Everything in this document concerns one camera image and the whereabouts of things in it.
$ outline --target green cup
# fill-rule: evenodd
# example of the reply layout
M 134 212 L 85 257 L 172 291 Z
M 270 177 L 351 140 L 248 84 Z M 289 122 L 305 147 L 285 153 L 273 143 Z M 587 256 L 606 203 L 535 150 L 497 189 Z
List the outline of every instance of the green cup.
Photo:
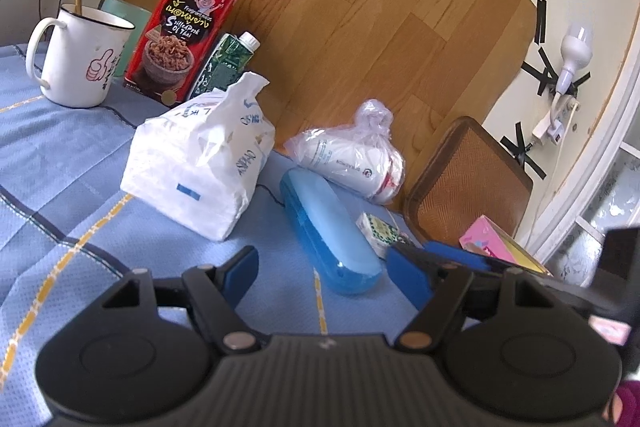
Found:
M 142 31 L 145 29 L 149 17 L 151 17 L 151 12 L 121 0 L 104 0 L 100 9 L 104 12 L 110 13 L 111 15 L 121 17 L 136 26 L 136 28 L 131 32 L 129 40 L 127 40 L 127 43 L 124 45 L 124 50 L 122 51 L 122 56 L 120 57 L 118 66 L 113 72 L 114 76 L 122 76 L 124 74 L 124 70 L 127 69 L 129 59 L 133 54 L 136 44 L 138 44 L 140 35 L 142 35 Z

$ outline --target white bottle in plastic bag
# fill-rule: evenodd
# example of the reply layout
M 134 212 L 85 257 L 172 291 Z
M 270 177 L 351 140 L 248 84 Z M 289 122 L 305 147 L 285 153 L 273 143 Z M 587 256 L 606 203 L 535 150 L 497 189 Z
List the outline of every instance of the white bottle in plastic bag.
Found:
M 404 158 L 389 142 L 393 114 L 367 100 L 355 125 L 310 129 L 285 144 L 300 166 L 350 188 L 374 203 L 388 203 L 404 181 Z
M 178 223 L 221 241 L 254 195 L 275 129 L 255 97 L 268 81 L 245 73 L 140 125 L 120 188 Z

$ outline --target blue case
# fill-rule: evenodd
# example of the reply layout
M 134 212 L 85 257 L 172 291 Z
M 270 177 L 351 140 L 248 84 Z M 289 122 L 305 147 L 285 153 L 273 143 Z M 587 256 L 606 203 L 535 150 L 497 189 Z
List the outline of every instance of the blue case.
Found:
M 336 293 L 353 295 L 378 281 L 382 263 L 322 176 L 291 169 L 280 191 L 287 217 L 322 283 Z

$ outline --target white light bulb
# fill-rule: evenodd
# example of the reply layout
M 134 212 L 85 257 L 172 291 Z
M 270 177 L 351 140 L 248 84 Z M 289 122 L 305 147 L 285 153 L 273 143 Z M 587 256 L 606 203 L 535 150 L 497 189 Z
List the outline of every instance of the white light bulb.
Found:
M 564 59 L 562 72 L 558 78 L 556 92 L 565 94 L 571 86 L 575 73 L 586 68 L 593 57 L 593 31 L 582 24 L 571 24 L 569 30 L 562 39 L 560 52 Z

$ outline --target pink and yellow box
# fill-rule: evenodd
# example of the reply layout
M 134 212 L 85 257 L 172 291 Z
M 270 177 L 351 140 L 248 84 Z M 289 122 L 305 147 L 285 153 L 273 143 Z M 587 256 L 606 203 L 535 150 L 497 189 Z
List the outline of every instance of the pink and yellow box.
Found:
M 551 275 L 549 270 L 486 216 L 480 216 L 476 219 L 465 235 L 460 238 L 460 245 L 470 252 L 482 253 L 538 273 Z

